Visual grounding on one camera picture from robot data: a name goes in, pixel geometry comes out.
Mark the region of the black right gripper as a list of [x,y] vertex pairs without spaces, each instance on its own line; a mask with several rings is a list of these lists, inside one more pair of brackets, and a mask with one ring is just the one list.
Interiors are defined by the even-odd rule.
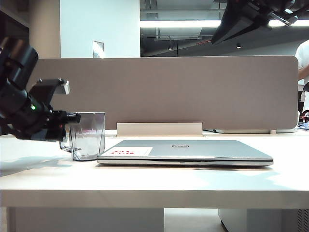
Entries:
[[259,27],[268,28],[271,20],[291,26],[308,10],[308,0],[228,0],[211,44],[219,44]]

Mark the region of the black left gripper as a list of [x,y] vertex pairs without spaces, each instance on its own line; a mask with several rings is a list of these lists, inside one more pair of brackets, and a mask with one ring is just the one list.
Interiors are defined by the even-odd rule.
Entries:
[[4,96],[4,132],[22,140],[62,142],[66,138],[64,125],[80,123],[77,112],[53,111],[51,97]]

